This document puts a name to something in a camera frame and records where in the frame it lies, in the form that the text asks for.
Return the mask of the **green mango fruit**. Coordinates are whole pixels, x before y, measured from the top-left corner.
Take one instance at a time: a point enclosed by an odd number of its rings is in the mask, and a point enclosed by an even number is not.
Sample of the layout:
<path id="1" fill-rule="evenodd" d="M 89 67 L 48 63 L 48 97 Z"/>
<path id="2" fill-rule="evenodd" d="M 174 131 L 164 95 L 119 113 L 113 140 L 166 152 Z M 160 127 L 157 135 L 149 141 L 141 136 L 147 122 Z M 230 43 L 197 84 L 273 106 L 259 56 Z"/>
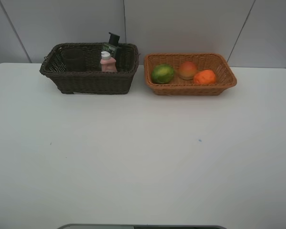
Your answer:
<path id="1" fill-rule="evenodd" d="M 165 84 L 174 78 L 174 69 L 168 64 L 160 64 L 156 66 L 151 74 L 153 83 Z"/>

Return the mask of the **pink bottle white cap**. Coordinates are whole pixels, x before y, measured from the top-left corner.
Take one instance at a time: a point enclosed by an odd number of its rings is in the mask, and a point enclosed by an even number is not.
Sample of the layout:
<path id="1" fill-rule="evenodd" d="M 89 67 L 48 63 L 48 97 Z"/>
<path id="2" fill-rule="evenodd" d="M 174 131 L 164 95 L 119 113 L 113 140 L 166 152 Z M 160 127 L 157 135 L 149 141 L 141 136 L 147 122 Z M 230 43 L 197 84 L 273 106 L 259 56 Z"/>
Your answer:
<path id="1" fill-rule="evenodd" d="M 101 52 L 100 64 L 101 64 L 102 72 L 112 72 L 112 73 L 117 72 L 116 60 L 107 51 Z"/>

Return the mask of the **red yellow peach fruit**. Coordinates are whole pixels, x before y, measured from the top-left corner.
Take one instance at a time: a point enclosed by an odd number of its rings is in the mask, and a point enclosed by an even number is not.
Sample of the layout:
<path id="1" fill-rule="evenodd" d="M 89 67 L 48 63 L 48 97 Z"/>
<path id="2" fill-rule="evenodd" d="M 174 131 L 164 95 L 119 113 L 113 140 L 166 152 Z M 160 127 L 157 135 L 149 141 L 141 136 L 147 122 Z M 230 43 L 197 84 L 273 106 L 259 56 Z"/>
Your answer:
<path id="1" fill-rule="evenodd" d="M 192 80 L 197 73 L 198 69 L 193 62 L 184 62 L 178 69 L 178 75 L 183 80 Z"/>

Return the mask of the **dark green rectangular bottle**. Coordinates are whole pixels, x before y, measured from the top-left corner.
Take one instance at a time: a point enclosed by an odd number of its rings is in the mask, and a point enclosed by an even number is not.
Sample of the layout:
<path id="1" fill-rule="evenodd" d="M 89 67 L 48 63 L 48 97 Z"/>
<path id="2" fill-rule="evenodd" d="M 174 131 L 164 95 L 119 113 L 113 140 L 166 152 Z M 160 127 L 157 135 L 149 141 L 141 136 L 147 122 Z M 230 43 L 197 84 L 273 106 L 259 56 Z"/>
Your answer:
<path id="1" fill-rule="evenodd" d="M 109 41 L 102 44 L 101 60 L 108 61 L 110 59 L 119 60 L 121 47 L 119 46 L 120 36 L 109 32 Z"/>

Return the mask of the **orange tangerine fruit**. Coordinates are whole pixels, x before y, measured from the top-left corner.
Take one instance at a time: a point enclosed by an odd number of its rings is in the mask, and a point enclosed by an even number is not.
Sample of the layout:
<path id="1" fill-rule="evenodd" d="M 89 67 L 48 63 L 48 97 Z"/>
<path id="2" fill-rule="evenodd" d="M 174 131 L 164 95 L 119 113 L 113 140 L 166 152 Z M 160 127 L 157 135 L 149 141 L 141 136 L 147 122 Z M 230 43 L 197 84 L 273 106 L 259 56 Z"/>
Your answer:
<path id="1" fill-rule="evenodd" d="M 203 70 L 194 76 L 195 84 L 214 84 L 216 83 L 216 75 L 212 70 Z"/>

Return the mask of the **translucent pink plastic cup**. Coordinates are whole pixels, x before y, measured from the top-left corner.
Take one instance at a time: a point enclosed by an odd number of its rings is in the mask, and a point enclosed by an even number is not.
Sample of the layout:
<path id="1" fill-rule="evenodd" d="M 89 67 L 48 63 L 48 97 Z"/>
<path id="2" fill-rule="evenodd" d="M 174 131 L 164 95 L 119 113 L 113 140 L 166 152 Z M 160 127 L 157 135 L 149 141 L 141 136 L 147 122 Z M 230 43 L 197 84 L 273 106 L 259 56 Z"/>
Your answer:
<path id="1" fill-rule="evenodd" d="M 82 49 L 72 48 L 62 51 L 62 58 L 68 72 L 84 72 L 86 64 Z"/>

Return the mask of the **dark brown wicker basket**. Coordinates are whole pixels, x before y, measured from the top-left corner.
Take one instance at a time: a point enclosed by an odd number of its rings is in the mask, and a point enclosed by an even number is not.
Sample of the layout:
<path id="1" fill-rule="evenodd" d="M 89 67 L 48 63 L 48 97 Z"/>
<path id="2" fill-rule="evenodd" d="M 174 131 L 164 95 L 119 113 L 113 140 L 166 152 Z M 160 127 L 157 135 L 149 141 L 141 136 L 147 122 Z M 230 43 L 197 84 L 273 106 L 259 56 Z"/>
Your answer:
<path id="1" fill-rule="evenodd" d="M 139 65 L 139 52 L 134 44 L 120 43 L 116 73 L 102 72 L 102 43 L 61 43 L 52 48 L 41 64 L 40 73 L 51 79 L 63 94 L 127 94 Z M 63 52 L 81 50 L 84 71 L 72 72 Z"/>

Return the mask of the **light orange wicker basket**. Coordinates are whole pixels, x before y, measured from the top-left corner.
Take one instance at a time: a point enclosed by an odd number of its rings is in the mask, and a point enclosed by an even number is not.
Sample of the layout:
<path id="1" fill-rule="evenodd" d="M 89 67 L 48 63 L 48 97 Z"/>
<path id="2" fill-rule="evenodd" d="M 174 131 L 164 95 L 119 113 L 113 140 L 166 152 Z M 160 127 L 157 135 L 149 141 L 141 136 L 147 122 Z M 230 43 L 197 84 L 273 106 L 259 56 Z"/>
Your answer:
<path id="1" fill-rule="evenodd" d="M 216 75 L 214 84 L 194 84 L 174 73 L 174 78 L 165 84 L 152 82 L 152 71 L 160 64 L 168 64 L 178 71 L 180 64 L 192 61 L 198 70 L 212 70 Z M 216 53 L 151 53 L 144 58 L 144 76 L 147 86 L 156 95 L 220 95 L 224 90 L 234 87 L 237 79 L 223 56 Z"/>

